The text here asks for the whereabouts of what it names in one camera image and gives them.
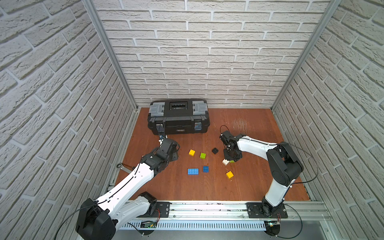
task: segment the metal rail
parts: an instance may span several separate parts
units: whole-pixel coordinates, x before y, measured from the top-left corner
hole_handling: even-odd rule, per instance
[[[249,218],[246,201],[166,201],[170,202],[169,217],[161,220],[260,220],[273,221],[276,218]],[[323,202],[314,201],[285,201],[293,207],[303,221],[332,221],[332,218]],[[286,220],[300,220],[297,213],[290,207],[286,208]],[[135,220],[148,220],[148,218],[135,218]]]
[[[277,108],[277,106],[280,103],[281,99],[283,98],[285,92],[287,91],[288,87],[290,86],[292,80],[294,79],[296,74],[299,72],[301,66],[304,64],[305,60],[309,56],[313,47],[317,43],[320,35],[323,33],[325,27],[327,26],[329,20],[331,19],[331,17],[335,13],[340,2],[341,2],[341,0],[331,0],[329,2],[327,9],[325,10],[324,14],[322,15],[319,23],[316,25],[316,28],[313,30],[311,37],[309,38],[307,44],[305,45],[303,51],[301,52],[299,58],[297,59],[295,65],[293,66],[291,72],[289,73],[288,78],[285,81],[283,87],[281,88],[279,94],[277,95],[276,100],[272,104],[272,107],[271,107],[272,112]]]
[[[100,40],[105,47],[105,51],[108,54],[108,57],[112,63],[112,66],[115,69],[116,74],[120,79],[122,87],[128,96],[129,102],[131,103],[133,109],[137,111],[137,104],[136,104],[135,98],[133,97],[131,89],[129,88],[125,75],[120,66],[118,57],[116,56],[116,53],[113,50],[112,44],[108,38],[107,32],[105,31],[103,22],[101,21],[100,16],[97,13],[96,7],[92,0],[83,0],[83,3],[85,8],[87,9],[87,12],[89,14],[89,17],[92,20],[93,25],[95,26],[96,32],[98,33]]]

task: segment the white brick wall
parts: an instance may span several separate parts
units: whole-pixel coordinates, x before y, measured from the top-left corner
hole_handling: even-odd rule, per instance
[[[140,106],[184,96],[205,98],[211,107],[239,108],[271,106],[328,4],[312,0],[94,2]],[[197,79],[206,80],[197,87],[193,84]],[[214,89],[215,84],[220,84],[220,92],[202,91]],[[264,91],[232,91],[254,86]]]
[[[344,239],[384,238],[383,5],[343,0],[274,112]]]
[[[0,2],[0,239],[53,239],[104,193],[132,112],[116,79],[82,1]]]

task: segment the toolbox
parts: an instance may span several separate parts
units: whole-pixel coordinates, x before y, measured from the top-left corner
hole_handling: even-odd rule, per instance
[[[154,101],[149,107],[148,128],[160,138],[165,134],[204,133],[209,124],[206,100]]]

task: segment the brown wooden surface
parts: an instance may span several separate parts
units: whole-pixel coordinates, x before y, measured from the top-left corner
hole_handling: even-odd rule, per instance
[[[123,163],[136,166],[142,155],[159,145],[158,136],[152,134],[147,124],[149,108],[142,108],[134,128]],[[209,109],[210,126],[207,133],[168,135],[180,144],[179,159],[139,189],[132,199],[142,192],[149,192],[159,200],[233,200],[260,201],[272,181],[268,162],[253,154],[243,152],[243,158],[225,166],[223,143],[219,139],[220,126],[227,125],[233,135],[244,133],[266,142],[281,142],[283,137],[269,109]],[[219,152],[214,155],[213,148]],[[195,156],[188,155],[190,149]],[[207,154],[205,160],[200,153]],[[209,166],[209,173],[203,173]],[[188,175],[188,168],[199,168],[199,175]],[[230,180],[226,173],[235,175]],[[122,170],[116,184],[128,174]],[[309,200],[303,184],[294,184],[286,200]]]

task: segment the white robotic arm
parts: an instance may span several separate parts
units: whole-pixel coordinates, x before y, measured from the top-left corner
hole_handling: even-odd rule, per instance
[[[160,140],[160,147],[144,155],[133,171],[113,189],[95,201],[87,199],[81,205],[76,231],[84,240],[110,240],[116,230],[133,218],[155,211],[157,199],[147,192],[126,202],[145,183],[177,160],[179,144],[169,138]]]
[[[260,212],[271,217],[283,204],[285,194],[304,169],[299,158],[286,142],[264,142],[244,134],[233,136],[229,131],[223,132],[220,139],[226,146],[226,160],[236,162],[242,158],[242,152],[249,152],[268,161],[273,180],[263,197]]]

